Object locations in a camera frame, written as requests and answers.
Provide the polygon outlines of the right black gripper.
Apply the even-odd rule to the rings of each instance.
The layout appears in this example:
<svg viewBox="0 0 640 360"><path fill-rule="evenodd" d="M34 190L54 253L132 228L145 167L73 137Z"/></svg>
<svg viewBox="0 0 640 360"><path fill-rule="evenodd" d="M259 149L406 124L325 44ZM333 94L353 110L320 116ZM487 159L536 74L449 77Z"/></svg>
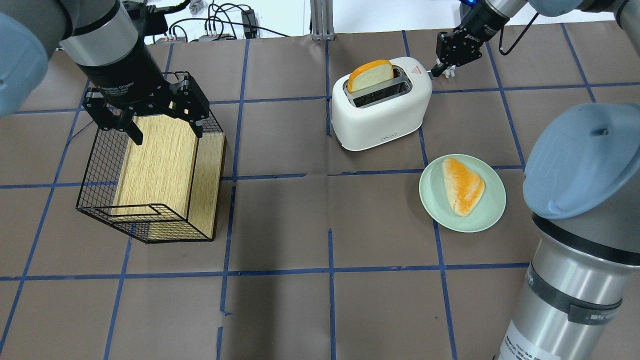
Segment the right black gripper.
<svg viewBox="0 0 640 360"><path fill-rule="evenodd" d="M480 48L501 29L501 15L490 7L471 7L460 25L436 36L436 64L430 77L440 77L448 67L464 66L480 59Z"/></svg>

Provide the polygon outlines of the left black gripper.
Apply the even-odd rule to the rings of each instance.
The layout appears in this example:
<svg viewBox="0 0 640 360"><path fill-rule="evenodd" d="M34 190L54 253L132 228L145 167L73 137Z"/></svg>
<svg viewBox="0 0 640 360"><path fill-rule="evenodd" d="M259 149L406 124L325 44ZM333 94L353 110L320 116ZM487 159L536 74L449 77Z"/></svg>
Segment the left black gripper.
<svg viewBox="0 0 640 360"><path fill-rule="evenodd" d="M100 130L126 133L142 145L143 132L134 116L165 115L189 124L198 139L210 117L210 101L188 71L161 71L146 47L103 66L82 67L93 84L82 107Z"/></svg>

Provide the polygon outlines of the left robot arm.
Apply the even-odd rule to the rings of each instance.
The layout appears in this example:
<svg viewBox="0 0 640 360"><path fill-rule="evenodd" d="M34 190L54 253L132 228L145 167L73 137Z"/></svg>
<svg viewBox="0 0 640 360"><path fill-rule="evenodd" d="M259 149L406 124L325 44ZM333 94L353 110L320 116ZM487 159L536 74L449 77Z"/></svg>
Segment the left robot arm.
<svg viewBox="0 0 640 360"><path fill-rule="evenodd" d="M187 71L170 83L144 39L169 28L169 7L132 0L3 0L0 3L0 112L11 116L39 86L57 47L93 84L83 108L101 130L126 133L141 145L134 117L165 115L190 125L202 137L212 121L210 102Z"/></svg>

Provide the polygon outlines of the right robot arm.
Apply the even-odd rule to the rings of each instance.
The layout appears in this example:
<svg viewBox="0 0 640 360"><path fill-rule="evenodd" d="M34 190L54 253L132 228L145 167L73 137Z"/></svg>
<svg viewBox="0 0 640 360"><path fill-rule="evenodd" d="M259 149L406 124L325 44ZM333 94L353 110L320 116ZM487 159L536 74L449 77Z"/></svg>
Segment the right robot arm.
<svg viewBox="0 0 640 360"><path fill-rule="evenodd" d="M539 233L494 360L639 358L639 104L576 105L546 126L523 196Z"/></svg>

